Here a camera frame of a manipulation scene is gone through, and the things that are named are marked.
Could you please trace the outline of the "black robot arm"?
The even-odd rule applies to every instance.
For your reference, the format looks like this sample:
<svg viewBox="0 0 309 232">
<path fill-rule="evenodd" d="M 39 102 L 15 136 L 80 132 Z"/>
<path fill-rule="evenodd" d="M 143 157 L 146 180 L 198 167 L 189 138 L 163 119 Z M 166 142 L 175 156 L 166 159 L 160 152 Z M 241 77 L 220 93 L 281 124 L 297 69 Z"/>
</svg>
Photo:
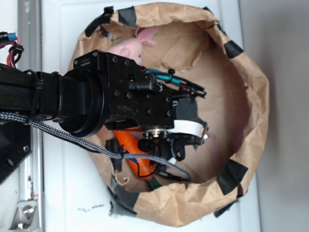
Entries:
<svg viewBox="0 0 309 232">
<path fill-rule="evenodd" d="M 77 136 L 102 127 L 159 135 L 203 137 L 196 98 L 204 89 L 169 73 L 148 70 L 134 60 L 99 50 L 76 58 L 65 75 L 0 72 L 0 109 L 26 122 L 52 120 Z"/>
</svg>

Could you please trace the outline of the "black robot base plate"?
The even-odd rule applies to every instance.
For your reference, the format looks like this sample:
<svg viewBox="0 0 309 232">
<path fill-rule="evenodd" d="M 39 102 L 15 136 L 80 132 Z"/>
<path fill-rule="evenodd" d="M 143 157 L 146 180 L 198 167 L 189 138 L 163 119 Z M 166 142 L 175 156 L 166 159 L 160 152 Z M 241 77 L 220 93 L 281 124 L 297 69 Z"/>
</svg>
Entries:
<svg viewBox="0 0 309 232">
<path fill-rule="evenodd" d="M 0 126 L 0 182 L 3 183 L 32 152 L 31 127 L 17 122 Z"/>
</svg>

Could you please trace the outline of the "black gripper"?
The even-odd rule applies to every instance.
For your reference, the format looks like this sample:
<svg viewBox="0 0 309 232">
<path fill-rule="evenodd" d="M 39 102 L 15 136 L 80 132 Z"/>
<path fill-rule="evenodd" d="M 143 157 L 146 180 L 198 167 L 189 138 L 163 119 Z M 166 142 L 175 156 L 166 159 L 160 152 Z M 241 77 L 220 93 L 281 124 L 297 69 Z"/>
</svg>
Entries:
<svg viewBox="0 0 309 232">
<path fill-rule="evenodd" d="M 115 131 L 205 135 L 208 124 L 199 118 L 197 97 L 203 87 L 173 71 L 147 69 L 134 60 L 94 50 L 76 58 L 73 68 L 97 77 L 109 106 L 105 126 Z"/>
</svg>

